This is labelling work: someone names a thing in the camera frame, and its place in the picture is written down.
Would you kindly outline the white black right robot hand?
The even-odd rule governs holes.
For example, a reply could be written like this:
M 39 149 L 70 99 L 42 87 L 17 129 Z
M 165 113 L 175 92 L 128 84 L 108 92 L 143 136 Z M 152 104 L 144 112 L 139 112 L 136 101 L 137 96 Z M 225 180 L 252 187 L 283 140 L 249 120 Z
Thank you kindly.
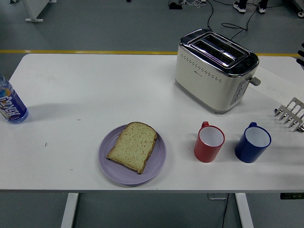
M 302 49 L 298 50 L 297 53 L 300 56 L 299 58 L 296 59 L 296 62 L 304 68 L 304 43 L 301 44 Z

